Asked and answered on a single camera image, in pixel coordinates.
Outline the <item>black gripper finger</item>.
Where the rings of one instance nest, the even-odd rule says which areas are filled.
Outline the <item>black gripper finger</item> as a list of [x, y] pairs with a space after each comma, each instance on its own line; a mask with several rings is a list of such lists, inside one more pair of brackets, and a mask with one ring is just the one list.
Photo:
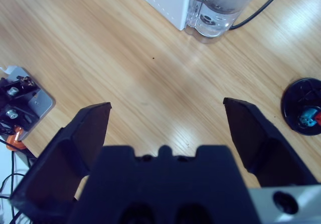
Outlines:
[[109, 102], [80, 109], [61, 128], [10, 196], [10, 203], [31, 220], [67, 220], [75, 194], [104, 144]]
[[256, 105], [229, 97], [223, 104], [242, 163], [262, 187], [318, 184], [286, 138]]

